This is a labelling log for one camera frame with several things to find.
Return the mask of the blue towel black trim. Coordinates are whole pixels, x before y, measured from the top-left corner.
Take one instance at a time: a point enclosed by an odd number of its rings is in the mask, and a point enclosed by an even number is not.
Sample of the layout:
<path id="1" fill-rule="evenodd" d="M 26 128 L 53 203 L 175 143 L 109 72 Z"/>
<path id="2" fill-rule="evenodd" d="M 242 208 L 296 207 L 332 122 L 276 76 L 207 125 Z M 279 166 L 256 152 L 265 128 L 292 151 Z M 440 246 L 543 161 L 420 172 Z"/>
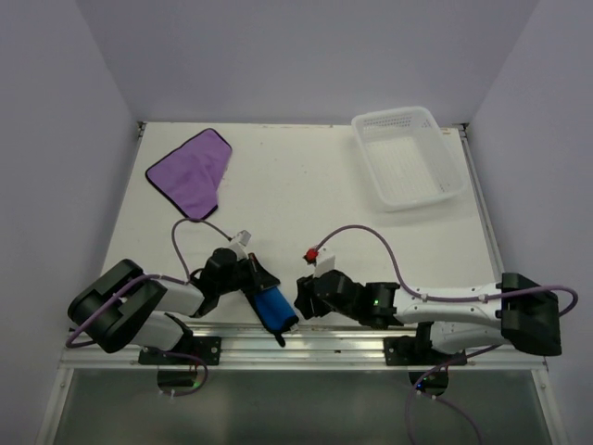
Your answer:
<path id="1" fill-rule="evenodd" d="M 284 348 L 284 334 L 297 327 L 299 318 L 280 289 L 273 287 L 259 292 L 250 303 L 263 328 Z"/>

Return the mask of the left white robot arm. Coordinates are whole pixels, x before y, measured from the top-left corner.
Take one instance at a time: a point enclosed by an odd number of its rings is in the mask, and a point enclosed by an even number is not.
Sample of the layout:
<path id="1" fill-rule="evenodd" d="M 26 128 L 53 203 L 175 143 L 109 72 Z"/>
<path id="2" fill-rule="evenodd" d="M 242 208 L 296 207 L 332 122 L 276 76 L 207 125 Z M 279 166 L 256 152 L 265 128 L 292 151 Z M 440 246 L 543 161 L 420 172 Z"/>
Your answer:
<path id="1" fill-rule="evenodd" d="M 66 346 L 82 347 L 78 337 L 85 334 L 106 353 L 136 345 L 159 350 L 171 363 L 183 363 L 192 355 L 193 342 L 180 318 L 201 318 L 234 292 L 242 294 L 264 328 L 280 338 L 293 318 L 280 284 L 254 254 L 238 247 L 215 249 L 204 266 L 185 279 L 146 273 L 124 259 L 71 302 L 67 315 L 75 330 Z"/>

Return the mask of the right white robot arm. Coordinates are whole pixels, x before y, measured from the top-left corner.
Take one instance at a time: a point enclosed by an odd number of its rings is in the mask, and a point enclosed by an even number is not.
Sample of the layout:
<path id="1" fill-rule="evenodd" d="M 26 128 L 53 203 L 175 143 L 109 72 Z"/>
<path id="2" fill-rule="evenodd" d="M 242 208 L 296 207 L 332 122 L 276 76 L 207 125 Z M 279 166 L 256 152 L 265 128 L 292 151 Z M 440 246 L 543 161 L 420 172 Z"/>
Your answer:
<path id="1" fill-rule="evenodd" d="M 416 325 L 412 351 L 423 363 L 499 344 L 536 356 L 561 355 L 556 294 L 518 273 L 473 288 L 463 302 L 451 294 L 409 292 L 397 282 L 357 283 L 337 270 L 301 277 L 296 286 L 295 306 L 305 319 L 336 312 L 375 330 Z"/>

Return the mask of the purple towel black trim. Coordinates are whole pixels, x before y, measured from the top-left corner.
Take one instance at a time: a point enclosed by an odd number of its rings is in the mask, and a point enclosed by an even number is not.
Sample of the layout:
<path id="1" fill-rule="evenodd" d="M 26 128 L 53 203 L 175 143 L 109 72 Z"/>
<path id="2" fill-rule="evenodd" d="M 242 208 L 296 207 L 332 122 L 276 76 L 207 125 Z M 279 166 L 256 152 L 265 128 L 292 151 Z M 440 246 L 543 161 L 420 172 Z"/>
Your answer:
<path id="1" fill-rule="evenodd" d="M 219 206 L 218 189 L 232 154 L 230 144 L 207 128 L 150 166 L 145 178 L 182 216 L 206 219 Z"/>

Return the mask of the white plastic basket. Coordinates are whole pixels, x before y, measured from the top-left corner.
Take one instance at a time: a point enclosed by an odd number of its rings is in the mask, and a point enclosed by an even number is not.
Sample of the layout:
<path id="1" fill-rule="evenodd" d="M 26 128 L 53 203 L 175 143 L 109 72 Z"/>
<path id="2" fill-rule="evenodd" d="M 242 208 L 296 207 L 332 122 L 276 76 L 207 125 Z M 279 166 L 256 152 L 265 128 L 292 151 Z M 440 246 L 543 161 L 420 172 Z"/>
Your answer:
<path id="1" fill-rule="evenodd" d="M 467 180 L 427 108 L 369 112 L 351 126 L 384 210 L 416 209 L 465 191 Z"/>

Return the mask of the aluminium mounting rail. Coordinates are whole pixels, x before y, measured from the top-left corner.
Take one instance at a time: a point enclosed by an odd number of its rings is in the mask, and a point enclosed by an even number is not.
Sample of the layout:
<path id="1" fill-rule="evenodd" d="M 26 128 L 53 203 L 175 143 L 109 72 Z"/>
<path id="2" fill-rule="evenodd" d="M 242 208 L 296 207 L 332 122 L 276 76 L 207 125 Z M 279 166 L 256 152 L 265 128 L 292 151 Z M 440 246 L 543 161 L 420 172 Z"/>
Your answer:
<path id="1" fill-rule="evenodd" d="M 383 338 L 411 334 L 410 330 L 368 331 L 331 329 L 334 326 L 305 325 L 284 335 L 281 348 L 263 328 L 254 324 L 190 324 L 196 337 L 221 337 L 221 354 L 215 370 L 397 370 L 387 366 Z M 139 368 L 140 348 L 136 346 L 105 354 L 98 346 L 63 350 L 59 368 L 133 369 Z M 462 371 L 547 370 L 544 358 L 527 355 L 511 347 L 501 347 L 470 358 Z"/>

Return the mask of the left black base bracket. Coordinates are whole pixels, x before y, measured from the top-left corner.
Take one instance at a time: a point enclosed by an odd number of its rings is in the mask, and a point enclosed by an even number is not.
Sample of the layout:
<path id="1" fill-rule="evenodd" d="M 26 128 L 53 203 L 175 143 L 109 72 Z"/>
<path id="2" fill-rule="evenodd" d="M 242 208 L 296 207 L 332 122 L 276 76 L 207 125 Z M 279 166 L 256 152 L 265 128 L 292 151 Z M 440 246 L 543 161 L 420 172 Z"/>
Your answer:
<path id="1" fill-rule="evenodd" d="M 142 365 L 193 365 L 193 359 L 177 357 L 177 354 L 192 355 L 203 361 L 206 366 L 216 366 L 220 363 L 221 337 L 193 337 L 180 341 L 173 351 L 157 352 L 147 349 L 141 350 L 138 362 Z"/>

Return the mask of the black base bracket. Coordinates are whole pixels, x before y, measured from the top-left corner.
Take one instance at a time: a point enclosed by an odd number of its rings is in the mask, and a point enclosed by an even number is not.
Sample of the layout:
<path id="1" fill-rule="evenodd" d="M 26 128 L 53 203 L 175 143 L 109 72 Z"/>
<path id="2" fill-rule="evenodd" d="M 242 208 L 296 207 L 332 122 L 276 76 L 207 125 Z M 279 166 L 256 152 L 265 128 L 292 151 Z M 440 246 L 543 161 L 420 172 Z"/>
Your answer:
<path id="1" fill-rule="evenodd" d="M 221 337 L 193 337 L 180 341 L 173 351 L 157 352 L 147 349 L 141 350 L 138 362 L 142 365 L 193 365 L 193 359 L 177 357 L 177 354 L 192 355 L 203 361 L 206 366 L 216 366 L 220 363 Z"/>
<path id="2" fill-rule="evenodd" d="M 384 337 L 383 351 L 387 366 L 436 366 L 445 362 L 465 365 L 464 352 L 446 354 L 432 347 L 430 340 L 419 337 Z"/>

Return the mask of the right black base bracket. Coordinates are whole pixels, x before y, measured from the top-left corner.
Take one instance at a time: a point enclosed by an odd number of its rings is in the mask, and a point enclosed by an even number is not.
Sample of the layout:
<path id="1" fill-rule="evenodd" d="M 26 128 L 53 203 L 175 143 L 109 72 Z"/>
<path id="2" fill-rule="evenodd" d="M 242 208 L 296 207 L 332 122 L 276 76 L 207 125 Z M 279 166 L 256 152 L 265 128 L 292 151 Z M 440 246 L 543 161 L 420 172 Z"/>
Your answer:
<path id="1" fill-rule="evenodd" d="M 383 351 L 387 366 L 436 366 L 445 362 L 465 365 L 464 352 L 446 354 L 432 347 L 430 340 L 419 337 L 384 337 Z"/>

